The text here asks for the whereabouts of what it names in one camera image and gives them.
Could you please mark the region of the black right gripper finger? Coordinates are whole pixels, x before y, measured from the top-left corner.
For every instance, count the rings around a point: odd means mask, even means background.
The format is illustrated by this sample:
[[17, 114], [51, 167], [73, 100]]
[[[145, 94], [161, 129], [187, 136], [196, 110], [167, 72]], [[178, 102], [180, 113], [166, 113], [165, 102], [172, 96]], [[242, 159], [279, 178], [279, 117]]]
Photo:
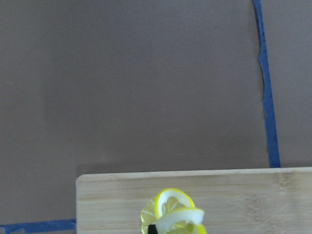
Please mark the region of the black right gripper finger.
[[148, 226], [148, 234], [157, 234], [157, 229], [155, 224], [150, 224]]

